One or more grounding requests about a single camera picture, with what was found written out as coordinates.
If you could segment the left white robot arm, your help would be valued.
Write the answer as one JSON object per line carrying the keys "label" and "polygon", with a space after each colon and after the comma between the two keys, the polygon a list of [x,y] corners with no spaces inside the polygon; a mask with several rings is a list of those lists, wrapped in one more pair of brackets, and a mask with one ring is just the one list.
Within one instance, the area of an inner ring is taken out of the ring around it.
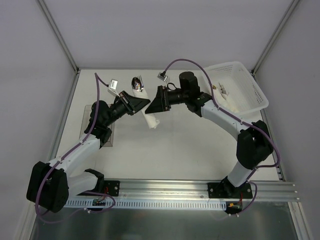
{"label": "left white robot arm", "polygon": [[75,146],[47,163],[37,162],[31,172],[26,198],[52,213],[59,212],[70,197],[88,191],[103,193],[104,175],[94,169],[72,176],[76,168],[93,153],[100,150],[112,135],[110,126],[124,115],[134,115],[151,101],[147,97],[136,97],[125,91],[119,93],[113,104],[103,100],[91,106],[87,128]]}

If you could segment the black handled steel spoon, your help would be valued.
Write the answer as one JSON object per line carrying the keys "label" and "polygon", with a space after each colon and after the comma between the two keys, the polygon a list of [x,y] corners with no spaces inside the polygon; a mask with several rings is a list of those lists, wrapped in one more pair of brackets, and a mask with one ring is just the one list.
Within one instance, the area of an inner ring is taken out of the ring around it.
{"label": "black handled steel spoon", "polygon": [[135,76],[135,77],[132,78],[131,87],[132,87],[133,90],[136,90],[136,91],[139,91],[139,92],[142,91],[142,90],[140,90],[140,83],[139,83],[138,76]]}

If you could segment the black handled steel fork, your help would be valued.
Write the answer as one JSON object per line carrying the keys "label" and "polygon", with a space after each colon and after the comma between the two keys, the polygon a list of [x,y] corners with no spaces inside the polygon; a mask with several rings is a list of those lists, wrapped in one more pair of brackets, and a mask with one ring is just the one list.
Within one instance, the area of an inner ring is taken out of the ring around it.
{"label": "black handled steel fork", "polygon": [[144,83],[143,83],[142,76],[139,75],[137,78],[139,80],[139,89],[142,91],[144,89]]}

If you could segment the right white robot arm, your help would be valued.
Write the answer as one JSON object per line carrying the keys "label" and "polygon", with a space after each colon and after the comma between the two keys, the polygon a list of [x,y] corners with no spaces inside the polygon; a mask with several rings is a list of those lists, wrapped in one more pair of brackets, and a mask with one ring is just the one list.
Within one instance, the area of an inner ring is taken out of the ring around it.
{"label": "right white robot arm", "polygon": [[214,104],[210,94],[201,91],[198,79],[191,71],[179,75],[180,86],[174,90],[168,86],[158,86],[154,100],[146,109],[146,114],[167,112],[173,105],[185,104],[187,109],[205,118],[236,140],[237,163],[232,171],[213,190],[218,196],[235,198],[256,167],[274,151],[267,125],[259,120],[250,124]]}

